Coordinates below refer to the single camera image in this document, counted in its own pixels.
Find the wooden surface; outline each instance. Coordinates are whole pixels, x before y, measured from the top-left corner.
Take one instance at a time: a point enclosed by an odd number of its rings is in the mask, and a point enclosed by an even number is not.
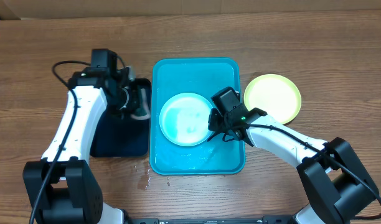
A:
[[[92,48],[118,52],[149,79],[158,60],[179,57],[233,58],[243,90],[261,74],[290,78],[303,97],[290,127],[351,142],[381,193],[381,11],[1,21],[0,223],[28,222],[22,169],[40,159],[64,112],[51,65],[89,61]],[[105,201],[135,218],[260,217],[308,203],[296,171],[257,148],[236,175],[161,176],[148,157],[91,158],[90,167]],[[375,202],[363,214],[378,212]]]

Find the pale yellow plate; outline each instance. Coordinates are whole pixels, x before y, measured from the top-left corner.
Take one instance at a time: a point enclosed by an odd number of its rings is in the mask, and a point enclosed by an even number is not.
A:
[[[288,78],[266,74],[248,84],[244,102],[248,110],[259,108],[281,124],[286,124],[292,121],[300,111],[301,94]]]

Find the light blue plate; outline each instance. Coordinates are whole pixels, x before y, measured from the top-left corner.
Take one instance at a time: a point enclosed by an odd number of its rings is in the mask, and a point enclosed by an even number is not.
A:
[[[235,174],[246,163],[244,142],[210,142],[211,96],[231,86],[240,92],[230,58],[164,59],[152,83],[150,164],[162,175]]]

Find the cable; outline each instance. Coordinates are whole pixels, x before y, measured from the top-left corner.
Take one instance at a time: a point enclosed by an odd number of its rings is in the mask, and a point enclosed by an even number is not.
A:
[[[38,210],[38,207],[39,207],[39,204],[40,204],[40,199],[41,199],[41,195],[42,195],[42,192],[44,191],[44,189],[46,188],[47,184],[49,183],[49,179],[50,179],[50,176],[51,176],[51,173],[54,169],[54,167],[56,166],[56,163],[58,162],[58,159],[59,159],[59,156],[60,154],[62,153],[63,149],[64,149],[64,146],[66,144],[66,140],[68,138],[68,135],[70,134],[70,130],[72,129],[72,126],[73,126],[73,123],[75,121],[75,118],[76,118],[76,114],[77,114],[77,107],[78,107],[78,102],[77,102],[77,96],[75,94],[75,92],[69,88],[67,82],[65,82],[65,80],[63,80],[55,71],[56,67],[58,65],[63,65],[63,64],[66,64],[66,63],[79,63],[79,64],[82,64],[82,65],[88,65],[90,66],[89,63],[86,63],[86,62],[81,62],[81,61],[76,61],[76,60],[69,60],[69,61],[63,61],[63,62],[58,62],[56,63],[54,66],[52,66],[52,73],[55,75],[55,77],[57,77],[57,79],[62,82],[68,89],[69,91],[72,93],[73,95],[73,99],[74,99],[74,109],[73,109],[73,115],[72,115],[72,119],[70,120],[70,123],[67,127],[67,130],[66,130],[66,133],[65,135],[63,136],[63,139],[62,139],[62,143],[60,143],[59,145],[59,148],[58,148],[58,151],[56,152],[56,155],[54,157],[54,160],[52,161],[49,169],[48,169],[48,172],[47,174],[45,175],[45,178],[44,180],[42,181],[42,184],[41,184],[41,188],[40,188],[40,191],[39,193],[37,194],[37,197],[35,198],[35,201],[34,201],[34,205],[33,205],[33,209],[31,211],[31,215],[30,215],[30,220],[29,220],[29,224],[33,224],[34,223],[34,218],[35,218],[35,212]]]
[[[370,188],[369,185],[367,185],[363,180],[361,180],[359,177],[357,177],[349,169],[344,167],[341,163],[339,163],[336,160],[334,160],[331,156],[328,156],[324,152],[320,151],[319,149],[316,149],[315,147],[310,145],[308,142],[304,142],[303,140],[297,138],[293,134],[291,134],[291,133],[289,133],[289,132],[287,132],[287,131],[285,131],[283,129],[280,129],[280,128],[277,128],[275,126],[272,126],[272,125],[269,126],[269,125],[262,125],[262,124],[246,124],[246,125],[235,126],[235,127],[232,127],[231,129],[250,128],[250,127],[252,127],[252,128],[266,128],[266,129],[271,129],[271,130],[279,131],[279,132],[289,136],[290,138],[294,139],[295,141],[299,142],[300,144],[302,144],[306,148],[308,148],[308,149],[318,153],[319,155],[325,157],[325,159],[329,160],[334,165],[340,167],[343,170],[343,172],[345,172],[348,175],[350,175],[351,177],[353,177],[359,184],[362,184],[367,190],[369,190],[373,194],[373,196],[377,199],[377,201],[379,202],[380,207],[381,207],[381,197],[378,194],[376,194],[376,192],[372,188]],[[376,220],[376,219],[379,219],[379,218],[381,218],[381,212],[378,215],[373,215],[373,216],[369,216],[369,217],[356,216],[356,217],[353,218],[353,220]]]
[[[121,64],[123,65],[123,68],[125,68],[126,65],[124,64],[123,59],[119,55],[117,55],[117,58],[120,60]]]

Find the wood grain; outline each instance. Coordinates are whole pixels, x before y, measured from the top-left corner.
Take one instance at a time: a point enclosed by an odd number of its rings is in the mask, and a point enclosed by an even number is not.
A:
[[[351,142],[381,192],[381,11],[2,21],[0,223],[28,222],[22,169],[40,158],[64,112],[67,91],[51,65],[89,61],[92,48],[118,52],[149,79],[157,61],[181,57],[233,58],[243,90],[259,75],[282,74],[303,97],[290,127]],[[260,217],[308,203],[292,167],[251,147],[236,175],[161,176],[148,156],[91,158],[90,167],[105,201],[135,218]],[[363,214],[378,212],[375,202]]]

